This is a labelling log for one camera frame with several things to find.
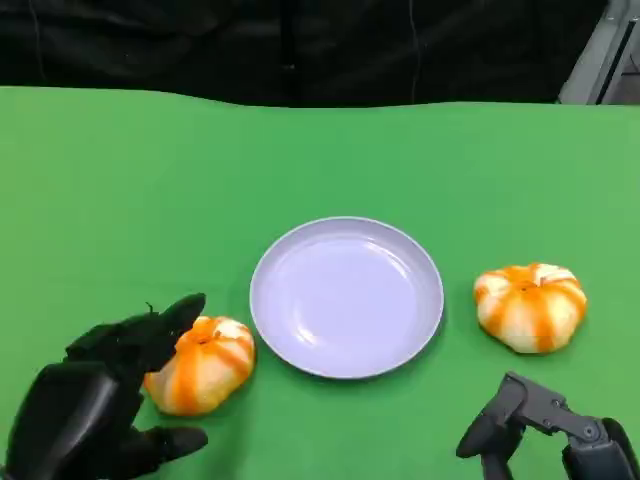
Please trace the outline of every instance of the orange and white pumpkin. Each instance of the orange and white pumpkin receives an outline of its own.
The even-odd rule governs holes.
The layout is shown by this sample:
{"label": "orange and white pumpkin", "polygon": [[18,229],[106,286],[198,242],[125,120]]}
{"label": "orange and white pumpkin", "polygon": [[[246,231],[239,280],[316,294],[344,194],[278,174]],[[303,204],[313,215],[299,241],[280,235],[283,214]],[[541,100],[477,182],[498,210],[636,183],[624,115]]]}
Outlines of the orange and white pumpkin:
{"label": "orange and white pumpkin", "polygon": [[474,296],[480,325],[520,353],[564,347],[587,308],[578,279],[543,263],[487,272],[476,280]]}
{"label": "orange and white pumpkin", "polygon": [[200,415],[220,405],[253,371],[249,329],[227,317],[200,316],[176,343],[162,370],[144,386],[158,408],[172,415]]}

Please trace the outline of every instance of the white plate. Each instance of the white plate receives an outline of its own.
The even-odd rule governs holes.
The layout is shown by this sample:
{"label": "white plate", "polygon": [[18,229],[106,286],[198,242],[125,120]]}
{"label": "white plate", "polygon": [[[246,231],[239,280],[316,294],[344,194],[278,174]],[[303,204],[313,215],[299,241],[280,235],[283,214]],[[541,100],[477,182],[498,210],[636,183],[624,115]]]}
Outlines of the white plate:
{"label": "white plate", "polygon": [[427,252],[365,218],[304,224],[276,241],[251,280],[264,341],[309,373],[363,378],[413,358],[437,330],[444,294]]}

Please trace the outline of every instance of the green table surface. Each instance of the green table surface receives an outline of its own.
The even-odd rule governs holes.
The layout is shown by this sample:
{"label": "green table surface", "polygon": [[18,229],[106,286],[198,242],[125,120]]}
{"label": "green table surface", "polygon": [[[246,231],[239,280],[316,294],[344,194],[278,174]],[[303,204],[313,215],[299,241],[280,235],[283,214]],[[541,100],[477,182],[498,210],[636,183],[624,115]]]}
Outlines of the green table surface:
{"label": "green table surface", "polygon": [[[515,370],[640,445],[640,110],[443,104],[370,110],[231,106],[148,92],[0,89],[0,448],[38,370],[95,323],[203,291],[252,323],[265,249],[311,219],[358,215],[419,241],[444,281],[441,335],[380,378],[298,372],[258,342],[252,381],[197,424],[210,443],[153,478],[479,479],[454,449]],[[563,351],[486,336],[483,271],[574,271],[590,300]],[[518,479],[564,478],[565,439],[529,432]]]}

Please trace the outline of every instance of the dark background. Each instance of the dark background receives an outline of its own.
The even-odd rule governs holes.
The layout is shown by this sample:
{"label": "dark background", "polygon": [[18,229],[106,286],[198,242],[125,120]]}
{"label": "dark background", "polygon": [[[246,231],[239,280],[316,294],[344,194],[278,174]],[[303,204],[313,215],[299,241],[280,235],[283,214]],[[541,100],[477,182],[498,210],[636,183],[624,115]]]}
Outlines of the dark background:
{"label": "dark background", "polygon": [[0,0],[0,84],[253,105],[554,102],[605,4]]}

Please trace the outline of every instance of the robotic hand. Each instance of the robotic hand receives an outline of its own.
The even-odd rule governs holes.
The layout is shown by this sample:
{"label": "robotic hand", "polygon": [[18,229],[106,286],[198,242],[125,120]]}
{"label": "robotic hand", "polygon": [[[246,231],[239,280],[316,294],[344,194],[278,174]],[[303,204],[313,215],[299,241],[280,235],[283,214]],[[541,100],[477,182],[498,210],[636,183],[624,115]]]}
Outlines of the robotic hand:
{"label": "robotic hand", "polygon": [[171,359],[204,305],[204,294],[191,295],[164,313],[94,327],[67,347],[64,361],[46,366],[27,393],[0,478],[125,480],[206,445],[197,428],[132,427],[145,373]]}
{"label": "robotic hand", "polygon": [[562,461],[571,480],[640,480],[631,442],[618,422],[583,417],[565,398],[532,381],[507,373],[495,397],[462,437],[456,455],[480,455],[485,480],[513,480],[507,465],[527,426],[569,439]]}

